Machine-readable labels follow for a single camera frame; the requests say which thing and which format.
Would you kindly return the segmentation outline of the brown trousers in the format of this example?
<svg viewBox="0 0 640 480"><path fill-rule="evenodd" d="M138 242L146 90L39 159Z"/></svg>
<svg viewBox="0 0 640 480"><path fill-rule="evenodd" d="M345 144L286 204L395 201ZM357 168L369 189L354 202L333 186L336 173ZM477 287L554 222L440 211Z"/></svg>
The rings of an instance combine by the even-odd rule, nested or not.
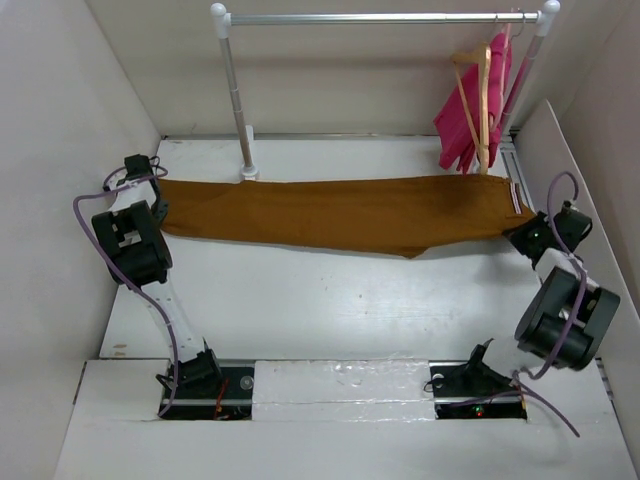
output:
<svg viewBox="0 0 640 480"><path fill-rule="evenodd" d="M510 180L490 175L321 182L163 180L174 236L415 258L493 239L534 218Z"/></svg>

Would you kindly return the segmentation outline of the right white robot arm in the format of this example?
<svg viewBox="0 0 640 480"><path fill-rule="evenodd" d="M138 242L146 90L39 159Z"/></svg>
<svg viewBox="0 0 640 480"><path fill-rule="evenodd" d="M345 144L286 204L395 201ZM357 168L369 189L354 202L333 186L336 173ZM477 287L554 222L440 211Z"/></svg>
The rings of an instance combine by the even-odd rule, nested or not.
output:
<svg viewBox="0 0 640 480"><path fill-rule="evenodd" d="M584 369L594 358L620 305L620 296L594 282L575 250L593 227L569 201L503 235L527 257L542 281L514 334L517 348L543 361L542 370Z"/></svg>

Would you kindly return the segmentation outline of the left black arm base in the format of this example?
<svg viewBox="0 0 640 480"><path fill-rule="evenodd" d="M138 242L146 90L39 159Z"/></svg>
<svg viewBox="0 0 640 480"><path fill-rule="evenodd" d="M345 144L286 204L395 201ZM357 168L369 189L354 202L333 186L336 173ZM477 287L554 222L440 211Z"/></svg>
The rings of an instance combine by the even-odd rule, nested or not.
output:
<svg viewBox="0 0 640 480"><path fill-rule="evenodd" d="M222 379L212 386L179 386L174 400L169 402L171 385L169 375L157 375L163 393L158 411L168 405L163 420L179 421L243 421L252 418L254 361L222 361Z"/></svg>

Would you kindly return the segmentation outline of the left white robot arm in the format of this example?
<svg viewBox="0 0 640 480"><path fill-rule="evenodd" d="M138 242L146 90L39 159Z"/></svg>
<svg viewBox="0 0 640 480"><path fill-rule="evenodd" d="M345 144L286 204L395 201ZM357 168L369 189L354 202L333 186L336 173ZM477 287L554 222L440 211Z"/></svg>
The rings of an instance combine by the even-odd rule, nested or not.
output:
<svg viewBox="0 0 640 480"><path fill-rule="evenodd" d="M120 170L122 179L103 184L106 192L118 191L114 203L91 218L97 243L112 262L112 278L133 284L145 295L175 353L171 372L158 377L161 384L194 396L212 396L222 387L222 370L206 340L189 325L170 282L173 260L161 232L169 203L157 179L161 168L154 157L135 154L124 159Z"/></svg>

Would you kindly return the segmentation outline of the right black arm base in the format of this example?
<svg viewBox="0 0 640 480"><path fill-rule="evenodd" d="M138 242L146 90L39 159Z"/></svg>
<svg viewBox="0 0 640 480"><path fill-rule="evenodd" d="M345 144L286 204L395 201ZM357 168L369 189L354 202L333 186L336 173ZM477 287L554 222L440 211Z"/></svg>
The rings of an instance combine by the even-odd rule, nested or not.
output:
<svg viewBox="0 0 640 480"><path fill-rule="evenodd" d="M429 363L423 390L433 396L437 420L528 419L520 391L484 362L487 350L478 344L467 360Z"/></svg>

